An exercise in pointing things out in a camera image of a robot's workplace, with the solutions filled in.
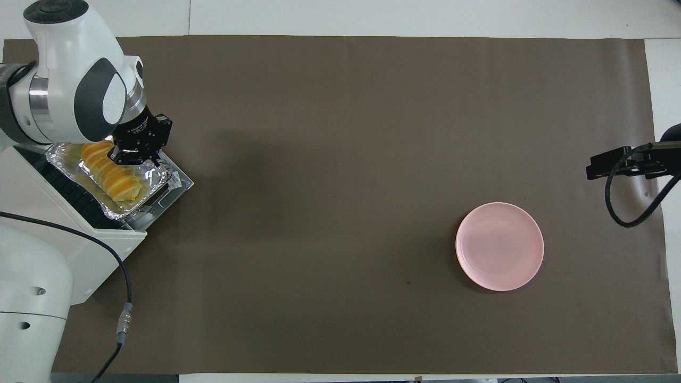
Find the white tile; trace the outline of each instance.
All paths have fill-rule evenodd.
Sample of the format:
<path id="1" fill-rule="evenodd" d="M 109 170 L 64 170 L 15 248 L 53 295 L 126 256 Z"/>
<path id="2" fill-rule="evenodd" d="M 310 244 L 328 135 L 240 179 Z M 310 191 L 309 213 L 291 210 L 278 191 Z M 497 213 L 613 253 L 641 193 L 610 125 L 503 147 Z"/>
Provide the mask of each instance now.
<path id="1" fill-rule="evenodd" d="M 681 40 L 646 40 L 648 77 L 655 138 L 668 127 L 681 123 Z M 660 180 L 660 188 L 669 177 Z M 676 331 L 677 364 L 681 366 L 681 186 L 677 185 L 662 202 L 667 248 L 667 274 L 671 314 Z"/>
<path id="2" fill-rule="evenodd" d="M 23 12 L 34 0 L 0 1 L 0 42 L 31 38 Z M 186 35 L 189 0 L 88 0 L 116 36 Z"/>
<path id="3" fill-rule="evenodd" d="M 192 0 L 190 34 L 681 37 L 672 0 Z"/>

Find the black cable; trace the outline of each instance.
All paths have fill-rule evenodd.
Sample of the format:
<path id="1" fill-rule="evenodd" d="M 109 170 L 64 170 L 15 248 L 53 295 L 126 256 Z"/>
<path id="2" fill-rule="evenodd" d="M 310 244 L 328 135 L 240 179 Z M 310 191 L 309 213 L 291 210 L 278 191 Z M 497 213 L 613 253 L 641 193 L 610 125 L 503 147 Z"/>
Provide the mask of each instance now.
<path id="1" fill-rule="evenodd" d="M 123 261 L 121 260 L 121 257 L 118 256 L 115 250 L 111 248 L 111 246 L 107 245 L 106 243 L 100 241 L 99 239 L 96 239 L 94 236 L 85 234 L 83 232 L 79 232 L 77 230 L 71 229 L 67 226 L 62 226 L 60 224 L 56 224 L 54 222 L 49 222 L 49 221 L 43 221 L 42 219 L 36 219 L 36 218 L 31 218 L 31 217 L 25 217 L 23 215 L 18 215 L 18 214 L 12 214 L 12 213 L 7 213 L 5 211 L 0 211 L 0 217 L 4 218 L 10 218 L 10 219 L 15 219 L 18 221 L 24 221 L 24 222 L 29 222 L 31 224 L 37 224 L 37 225 L 43 225 L 43 226 L 48 226 L 50 228 L 55 228 L 59 229 L 65 232 L 69 232 L 71 234 L 81 236 L 82 238 L 88 239 L 94 243 L 97 243 L 98 245 L 102 246 L 104 249 L 109 251 L 111 255 L 116 258 L 116 261 L 118 262 L 118 266 L 121 268 L 121 271 L 123 272 L 123 277 L 125 278 L 125 288 L 127 290 L 127 303 L 126 303 L 126 309 L 130 310 L 132 308 L 132 284 L 130 283 L 130 275 L 128 275 L 127 269 L 125 268 L 125 265 L 123 264 Z M 111 362 L 114 361 L 116 356 L 118 356 L 118 353 L 121 351 L 121 348 L 123 347 L 123 343 L 125 342 L 125 333 L 127 332 L 127 329 L 123 331 L 124 333 L 121 335 L 121 333 L 118 334 L 118 341 L 116 342 L 116 351 L 111 355 L 108 361 L 104 363 L 104 366 L 99 370 L 99 373 L 92 379 L 91 383 L 95 383 L 98 381 L 101 376 L 106 372 L 106 370 L 109 368 L 111 365 Z"/>
<path id="2" fill-rule="evenodd" d="M 38 224 L 38 225 L 48 226 L 50 228 L 63 230 L 65 232 L 69 232 L 71 234 L 81 236 L 82 238 L 88 239 L 88 240 L 90 240 L 94 243 L 97 243 L 99 246 L 102 246 L 104 249 L 109 251 L 111 253 L 111 255 L 114 256 L 114 258 L 116 258 L 116 262 L 118 262 L 118 267 L 121 268 L 121 271 L 123 272 L 123 277 L 125 278 L 125 289 L 127 291 L 127 302 L 132 303 L 132 285 L 131 285 L 131 282 L 130 282 L 130 275 L 128 275 L 127 269 L 125 268 L 125 265 L 123 264 L 123 261 L 121 260 L 121 257 L 118 256 L 116 251 L 113 250 L 111 248 L 111 246 L 100 241 L 99 239 L 96 239 L 94 236 L 87 235 L 83 232 L 79 232 L 78 230 L 74 230 L 74 229 L 71 229 L 67 226 L 62 226 L 60 224 L 56 224 L 54 222 L 43 221 L 42 219 L 25 217 L 23 215 L 18 215 L 18 214 L 7 213 L 5 211 L 0 211 L 0 217 L 16 219 L 18 221 L 24 221 L 24 222 L 29 222 L 31 224 Z"/>
<path id="3" fill-rule="evenodd" d="M 96 381 L 98 381 L 101 378 L 102 375 L 104 375 L 104 373 L 106 372 L 106 369 L 109 368 L 109 365 L 111 365 L 111 362 L 113 362 L 114 359 L 116 358 L 116 356 L 118 356 L 118 353 L 121 351 L 121 347 L 123 347 L 122 344 L 116 343 L 116 351 L 114 351 L 114 353 L 111 354 L 111 357 L 109 358 L 109 360 L 106 361 L 106 363 L 104 363 L 104 366 L 102 366 L 101 370 L 99 370 L 97 375 L 92 379 L 92 381 L 90 381 L 90 383 L 95 383 Z"/>
<path id="4" fill-rule="evenodd" d="M 612 201 L 610 200 L 610 187 L 612 186 L 612 180 L 615 178 L 615 174 L 617 173 L 617 170 L 620 168 L 621 165 L 635 153 L 640 153 L 646 149 L 650 148 L 650 144 L 645 144 L 641 145 L 640 147 L 637 147 L 633 149 L 630 153 L 625 153 L 615 164 L 615 166 L 612 167 L 610 170 L 610 173 L 607 176 L 607 181 L 605 182 L 605 206 L 607 207 L 607 212 L 610 213 L 610 217 L 617 222 L 618 225 L 625 227 L 625 228 L 632 228 L 636 225 L 641 224 L 643 221 L 645 221 L 655 209 L 660 205 L 663 199 L 667 196 L 669 191 L 676 185 L 676 183 L 681 179 L 681 172 L 674 175 L 671 180 L 664 186 L 664 188 L 657 194 L 655 199 L 650 203 L 648 208 L 641 213 L 641 215 L 634 219 L 633 221 L 630 222 L 625 222 L 622 221 L 621 218 L 617 216 L 615 213 L 615 210 L 612 208 Z"/>

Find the plate rim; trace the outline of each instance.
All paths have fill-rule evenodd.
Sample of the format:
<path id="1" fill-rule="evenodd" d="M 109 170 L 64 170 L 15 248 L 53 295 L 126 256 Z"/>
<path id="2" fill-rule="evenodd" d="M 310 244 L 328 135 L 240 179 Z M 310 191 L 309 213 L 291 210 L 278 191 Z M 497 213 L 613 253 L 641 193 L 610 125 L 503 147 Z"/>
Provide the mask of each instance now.
<path id="1" fill-rule="evenodd" d="M 516 286 L 516 287 L 514 287 L 514 288 L 510 288 L 510 289 L 491 288 L 490 286 L 485 286 L 485 284 L 484 284 L 484 283 L 481 283 L 480 281 L 476 281 L 475 278 L 473 278 L 473 277 L 469 274 L 469 272 L 467 271 L 466 267 L 464 267 L 464 264 L 463 264 L 463 262 L 462 262 L 462 255 L 461 255 L 462 251 L 460 251 L 460 245 L 459 245 L 459 244 L 460 244 L 460 237 L 461 237 L 461 227 L 466 223 L 466 221 L 470 218 L 471 214 L 473 214 L 475 211 L 477 211 L 477 210 L 479 210 L 479 209 L 482 209 L 482 208 L 484 208 L 485 206 L 495 205 L 495 204 L 502 204 L 502 205 L 511 206 L 511 207 L 513 207 L 513 208 L 515 208 L 515 209 L 521 211 L 523 214 L 525 214 L 525 215 L 532 221 L 532 223 L 534 224 L 534 227 L 535 227 L 535 228 L 537 229 L 537 231 L 539 232 L 539 238 L 541 238 L 541 259 L 539 260 L 539 264 L 537 265 L 537 270 L 535 270 L 534 273 L 532 273 L 532 276 L 531 276 L 527 281 L 525 281 L 523 284 L 521 284 L 521 285 L 519 285 L 519 286 Z M 537 221 L 535 221 L 534 217 L 532 217 L 532 215 L 530 215 L 530 213 L 526 212 L 523 208 L 521 208 L 521 207 L 519 207 L 519 206 L 516 206 L 516 205 L 514 205 L 514 204 L 511 204 L 511 203 L 508 203 L 508 202 L 488 202 L 488 203 L 486 203 L 486 204 L 482 204 L 482 205 L 476 207 L 475 209 L 469 211 L 469 213 L 466 214 L 466 217 L 464 217 L 464 219 L 461 221 L 461 224 L 459 224 L 459 227 L 456 229 L 456 238 L 455 238 L 455 246 L 454 246 L 454 247 L 455 247 L 454 250 L 455 250 L 455 252 L 456 252 L 456 259 L 457 259 L 457 261 L 459 262 L 459 266 L 460 266 L 461 269 L 464 271 L 464 273 L 466 274 L 466 276 L 467 276 L 471 281 L 475 282 L 478 286 L 481 286 L 481 287 L 483 287 L 483 288 L 486 288 L 486 289 L 492 290 L 492 291 L 499 291 L 499 292 L 512 291 L 512 290 L 516 290 L 516 289 L 518 289 L 518 288 L 521 288 L 522 286 L 525 286 L 525 285 L 528 284 L 532 279 L 535 278 L 535 276 L 536 276 L 537 273 L 539 272 L 539 269 L 541 268 L 541 265 L 542 265 L 543 262 L 544 262 L 544 251 L 545 251 L 545 247 L 544 247 L 544 234 L 541 232 L 541 228 L 539 227 L 539 224 L 537 224 Z"/>

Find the brown tabletop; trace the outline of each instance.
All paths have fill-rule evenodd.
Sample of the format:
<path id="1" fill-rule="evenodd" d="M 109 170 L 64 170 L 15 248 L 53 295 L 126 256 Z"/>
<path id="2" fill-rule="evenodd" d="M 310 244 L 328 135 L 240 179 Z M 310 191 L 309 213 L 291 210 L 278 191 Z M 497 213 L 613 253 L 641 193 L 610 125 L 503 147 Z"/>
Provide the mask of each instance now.
<path id="1" fill-rule="evenodd" d="M 126 261 L 111 372 L 672 373 L 661 214 L 617 226 L 589 157 L 653 140 L 640 40 L 121 38 L 196 182 Z M 26 62 L 33 42 L 8 41 Z M 655 183 L 617 180 L 633 217 Z M 526 286 L 473 284 L 453 235 L 504 201 L 541 228 Z M 54 371 L 113 349 L 119 273 Z"/>

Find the screw hole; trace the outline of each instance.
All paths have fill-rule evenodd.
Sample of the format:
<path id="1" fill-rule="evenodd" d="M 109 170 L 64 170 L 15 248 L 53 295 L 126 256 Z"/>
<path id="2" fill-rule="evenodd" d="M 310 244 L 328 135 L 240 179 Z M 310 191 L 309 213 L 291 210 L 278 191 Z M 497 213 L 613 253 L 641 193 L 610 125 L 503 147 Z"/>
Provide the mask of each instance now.
<path id="1" fill-rule="evenodd" d="M 31 288 L 31 294 L 33 294 L 33 295 L 45 295 L 46 292 L 47 292 L 47 290 L 45 290 L 41 287 L 34 286 L 34 287 Z"/>

